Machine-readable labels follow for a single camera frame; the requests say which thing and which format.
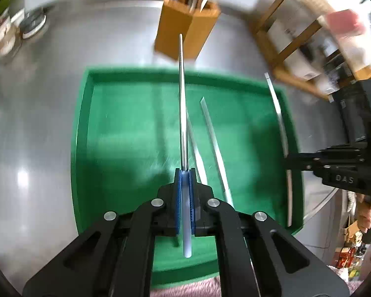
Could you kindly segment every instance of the silver screw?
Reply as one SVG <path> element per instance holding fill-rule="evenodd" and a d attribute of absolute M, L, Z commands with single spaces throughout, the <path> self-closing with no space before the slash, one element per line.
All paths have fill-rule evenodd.
<path fill-rule="evenodd" d="M 151 205 L 154 207 L 160 207 L 163 205 L 163 200 L 160 198 L 155 198 L 151 201 Z"/>
<path fill-rule="evenodd" d="M 220 205 L 220 201 L 217 199 L 209 199 L 208 205 L 210 205 L 211 207 L 218 207 Z"/>
<path fill-rule="evenodd" d="M 258 221 L 265 221 L 268 216 L 267 216 L 266 213 L 264 213 L 262 211 L 258 211 L 258 212 L 255 213 L 254 217 Z"/>
<path fill-rule="evenodd" d="M 117 216 L 117 213 L 115 213 L 114 211 L 108 211 L 104 214 L 104 219 L 107 220 L 107 221 L 112 221 L 116 218 Z"/>

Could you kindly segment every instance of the gray table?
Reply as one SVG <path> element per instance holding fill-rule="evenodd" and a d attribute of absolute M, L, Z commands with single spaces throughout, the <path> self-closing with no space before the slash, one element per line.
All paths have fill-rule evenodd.
<path fill-rule="evenodd" d="M 86 66 L 176 66 L 153 53 L 162 0 L 59 0 L 43 32 L 0 64 L 0 267 L 22 289 L 77 236 L 70 185 L 74 107 Z M 202 71 L 264 81 L 268 67 L 242 20 L 223 14 L 198 59 Z M 345 142 L 334 104 L 285 87 L 301 151 Z M 332 188 L 303 173 L 306 219 Z"/>

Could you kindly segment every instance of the hand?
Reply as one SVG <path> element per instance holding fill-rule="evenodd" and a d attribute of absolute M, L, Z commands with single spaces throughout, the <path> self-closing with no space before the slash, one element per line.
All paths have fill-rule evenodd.
<path fill-rule="evenodd" d="M 357 225 L 360 231 L 367 233 L 371 229 L 371 203 L 364 201 L 364 194 L 357 194 Z"/>

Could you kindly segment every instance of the wooden utensil holder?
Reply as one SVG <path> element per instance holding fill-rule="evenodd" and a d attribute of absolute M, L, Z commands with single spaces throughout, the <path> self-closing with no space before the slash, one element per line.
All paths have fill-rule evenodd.
<path fill-rule="evenodd" d="M 154 50 L 177 60 L 182 33 L 184 58 L 196 59 L 220 13 L 213 2 L 208 2 L 201 12 L 198 9 L 190 12 L 190 7 L 183 3 L 164 0 Z"/>

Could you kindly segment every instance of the green tray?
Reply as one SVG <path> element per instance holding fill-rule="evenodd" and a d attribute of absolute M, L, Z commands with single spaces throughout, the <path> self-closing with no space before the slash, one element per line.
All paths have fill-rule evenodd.
<path fill-rule="evenodd" d="M 75 110 L 71 190 L 78 232 L 106 211 L 134 211 L 172 183 L 180 167 L 178 70 L 99 68 L 85 72 Z M 281 225 L 287 218 L 286 172 L 279 126 L 266 83 L 187 71 L 187 108 L 214 196 L 223 198 L 200 100 L 205 97 L 224 159 L 235 209 L 262 210 Z M 281 103 L 290 152 L 297 152 L 285 97 Z M 196 167 L 189 146 L 190 167 Z M 301 173 L 293 171 L 293 219 L 303 223 Z M 182 239 L 157 237 L 152 287 L 184 284 L 218 274 L 213 237 L 193 238 L 183 257 Z"/>

